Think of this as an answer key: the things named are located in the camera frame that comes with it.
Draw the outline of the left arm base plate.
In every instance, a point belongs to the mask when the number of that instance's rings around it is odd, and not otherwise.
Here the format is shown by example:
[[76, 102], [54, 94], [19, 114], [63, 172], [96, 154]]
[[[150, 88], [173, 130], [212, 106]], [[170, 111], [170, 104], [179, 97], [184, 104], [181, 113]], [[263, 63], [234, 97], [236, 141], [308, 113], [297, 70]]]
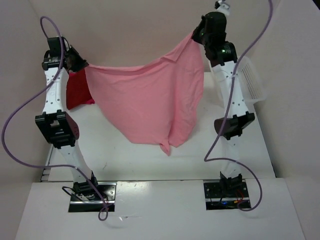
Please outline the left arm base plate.
[[[69, 213], [98, 213], [103, 207], [101, 198], [94, 192], [90, 195], [75, 193], [74, 187], [63, 187], [64, 191], [70, 196], [68, 212]], [[100, 191], [106, 201], [109, 212], [115, 211], [116, 200], [116, 182], [98, 182], [97, 189]]]

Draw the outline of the light pink t shirt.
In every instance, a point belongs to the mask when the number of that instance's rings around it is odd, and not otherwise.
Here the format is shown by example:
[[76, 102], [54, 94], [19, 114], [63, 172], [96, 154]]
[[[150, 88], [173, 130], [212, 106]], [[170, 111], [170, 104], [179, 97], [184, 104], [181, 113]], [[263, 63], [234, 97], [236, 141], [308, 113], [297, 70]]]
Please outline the light pink t shirt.
[[146, 65], [89, 65], [85, 75], [103, 115], [131, 143], [158, 145], [169, 155], [196, 126], [204, 64], [200, 46], [190, 35]]

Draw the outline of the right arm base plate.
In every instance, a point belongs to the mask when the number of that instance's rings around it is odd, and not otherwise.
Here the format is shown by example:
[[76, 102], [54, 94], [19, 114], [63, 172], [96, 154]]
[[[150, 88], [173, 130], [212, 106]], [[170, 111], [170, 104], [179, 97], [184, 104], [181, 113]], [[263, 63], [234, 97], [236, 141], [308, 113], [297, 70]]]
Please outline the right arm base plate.
[[245, 181], [233, 189], [222, 190], [219, 181], [204, 181], [204, 197], [207, 211], [234, 210], [238, 205], [242, 209], [250, 209], [251, 203]]

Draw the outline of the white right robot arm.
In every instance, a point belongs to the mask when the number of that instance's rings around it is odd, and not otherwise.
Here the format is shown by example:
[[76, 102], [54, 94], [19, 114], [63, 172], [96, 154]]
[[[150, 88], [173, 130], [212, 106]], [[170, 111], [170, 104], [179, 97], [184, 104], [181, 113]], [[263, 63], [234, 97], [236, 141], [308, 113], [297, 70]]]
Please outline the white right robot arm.
[[255, 120], [255, 115], [249, 111], [243, 97], [239, 75], [235, 69], [238, 56], [234, 44], [226, 41], [226, 26], [227, 18], [223, 13], [209, 12], [201, 17], [191, 38], [203, 45], [210, 71], [221, 91], [224, 117], [214, 121], [214, 129], [224, 151], [219, 191], [223, 197], [230, 197], [243, 180], [238, 164], [239, 137]]

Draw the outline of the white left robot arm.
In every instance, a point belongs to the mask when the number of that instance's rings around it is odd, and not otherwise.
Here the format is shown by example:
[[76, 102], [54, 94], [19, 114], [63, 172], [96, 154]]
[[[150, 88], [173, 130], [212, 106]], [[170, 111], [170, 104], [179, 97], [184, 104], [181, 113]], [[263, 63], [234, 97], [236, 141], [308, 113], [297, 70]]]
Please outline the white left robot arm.
[[66, 107], [69, 73], [79, 72], [89, 64], [64, 37], [50, 37], [47, 43], [49, 49], [44, 54], [41, 66], [48, 89], [42, 114], [35, 117], [35, 123], [45, 140], [60, 152], [67, 165], [72, 166], [72, 191], [76, 198], [83, 196], [96, 200], [100, 187], [81, 153], [78, 145], [80, 130]]

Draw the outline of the magenta pink t shirt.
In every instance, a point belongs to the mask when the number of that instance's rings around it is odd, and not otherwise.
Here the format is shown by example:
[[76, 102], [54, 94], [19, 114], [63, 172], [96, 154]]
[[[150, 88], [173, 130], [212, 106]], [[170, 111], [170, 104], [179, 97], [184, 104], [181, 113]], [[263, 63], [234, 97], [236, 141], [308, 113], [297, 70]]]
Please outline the magenta pink t shirt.
[[93, 99], [87, 100], [85, 102], [86, 105], [91, 105], [91, 104], [95, 104], [95, 101]]

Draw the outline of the dark red t shirt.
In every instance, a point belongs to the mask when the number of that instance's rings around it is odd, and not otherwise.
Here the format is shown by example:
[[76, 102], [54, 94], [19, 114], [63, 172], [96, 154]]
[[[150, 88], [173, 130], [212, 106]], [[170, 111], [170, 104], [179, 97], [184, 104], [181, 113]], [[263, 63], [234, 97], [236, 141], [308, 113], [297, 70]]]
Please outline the dark red t shirt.
[[66, 86], [66, 107], [68, 110], [86, 105], [85, 102], [93, 99], [88, 87], [86, 72], [70, 73]]

